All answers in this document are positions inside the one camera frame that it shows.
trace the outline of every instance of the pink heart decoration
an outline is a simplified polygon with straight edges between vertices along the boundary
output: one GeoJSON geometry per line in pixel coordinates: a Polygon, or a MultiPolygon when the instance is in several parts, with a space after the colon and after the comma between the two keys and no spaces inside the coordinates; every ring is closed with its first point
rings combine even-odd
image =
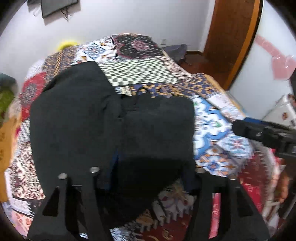
{"type": "Polygon", "coordinates": [[[291,55],[285,57],[280,54],[277,57],[272,57],[271,66],[275,80],[287,80],[296,68],[296,61],[291,55]]]}

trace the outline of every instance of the black cloth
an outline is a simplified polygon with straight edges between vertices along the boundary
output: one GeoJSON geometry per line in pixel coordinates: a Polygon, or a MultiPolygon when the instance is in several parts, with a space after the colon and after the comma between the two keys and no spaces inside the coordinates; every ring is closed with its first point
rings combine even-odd
{"type": "Polygon", "coordinates": [[[60,173],[81,184],[93,166],[100,167],[100,188],[106,188],[118,149],[119,113],[120,97],[96,62],[72,66],[46,86],[30,110],[32,155],[45,195],[60,173]]]}
{"type": "Polygon", "coordinates": [[[193,133],[189,99],[117,95],[96,62],[64,70],[30,110],[32,156],[45,195],[60,173],[79,185],[98,166],[98,205],[110,227],[135,219],[176,179],[194,183],[193,133]]]}
{"type": "Polygon", "coordinates": [[[123,96],[122,136],[118,163],[118,193],[156,197],[173,180],[183,177],[190,191],[195,180],[192,137],[194,107],[184,97],[150,93],[123,96]]]}

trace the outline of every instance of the bed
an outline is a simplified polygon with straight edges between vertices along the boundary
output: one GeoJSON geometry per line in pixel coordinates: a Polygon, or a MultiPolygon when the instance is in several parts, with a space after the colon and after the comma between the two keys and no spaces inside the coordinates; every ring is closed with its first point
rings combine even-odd
{"type": "MultiPolygon", "coordinates": [[[[21,94],[9,108],[20,120],[14,136],[15,150],[5,172],[10,220],[26,235],[45,195],[35,173],[30,146],[30,105],[42,89],[64,69],[95,61],[116,93],[134,95],[140,87],[153,96],[186,96],[195,107],[194,158],[197,167],[212,175],[238,175],[242,185],[262,211],[278,175],[271,151],[250,143],[231,131],[231,122],[244,113],[219,84],[204,73],[190,74],[177,65],[148,36],[115,34],[83,45],[71,46],[37,61],[29,70],[21,94]]],[[[182,240],[190,221],[194,197],[184,192],[179,180],[164,189],[136,220],[112,229],[115,240],[182,240]]],[[[210,237],[218,226],[219,194],[210,237]]]]}

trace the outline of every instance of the wooden door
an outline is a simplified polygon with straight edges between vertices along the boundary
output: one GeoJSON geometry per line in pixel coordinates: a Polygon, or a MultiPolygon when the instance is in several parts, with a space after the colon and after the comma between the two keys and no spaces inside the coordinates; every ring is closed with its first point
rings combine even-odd
{"type": "Polygon", "coordinates": [[[259,9],[260,0],[215,2],[204,56],[210,63],[208,74],[224,89],[229,88],[252,43],[259,9]]]}

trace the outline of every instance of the gray bag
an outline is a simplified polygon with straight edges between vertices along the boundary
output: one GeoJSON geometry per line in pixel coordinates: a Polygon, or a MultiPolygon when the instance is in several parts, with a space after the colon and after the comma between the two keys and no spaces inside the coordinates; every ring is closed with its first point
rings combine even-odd
{"type": "Polygon", "coordinates": [[[181,59],[185,59],[187,45],[180,44],[180,45],[166,46],[163,48],[163,50],[169,55],[170,58],[172,58],[177,63],[181,59]]]}

